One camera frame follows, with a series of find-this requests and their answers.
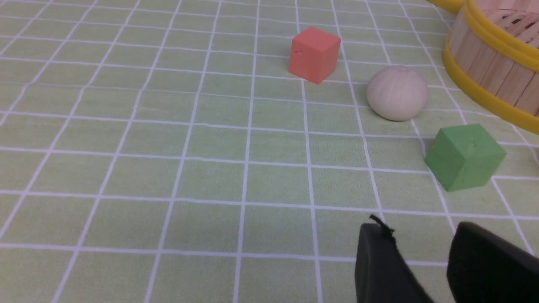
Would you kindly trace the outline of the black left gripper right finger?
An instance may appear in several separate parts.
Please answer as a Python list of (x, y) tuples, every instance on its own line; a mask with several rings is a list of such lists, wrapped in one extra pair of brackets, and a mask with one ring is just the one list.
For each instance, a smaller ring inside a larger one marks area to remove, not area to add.
[(473, 223), (460, 222), (447, 281), (457, 303), (537, 303), (539, 260)]

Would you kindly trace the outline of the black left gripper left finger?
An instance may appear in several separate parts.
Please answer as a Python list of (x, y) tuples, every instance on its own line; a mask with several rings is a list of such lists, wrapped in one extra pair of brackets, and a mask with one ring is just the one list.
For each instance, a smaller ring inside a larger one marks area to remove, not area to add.
[(360, 226), (355, 263), (358, 303), (433, 303), (400, 254), (394, 229), (376, 215)]

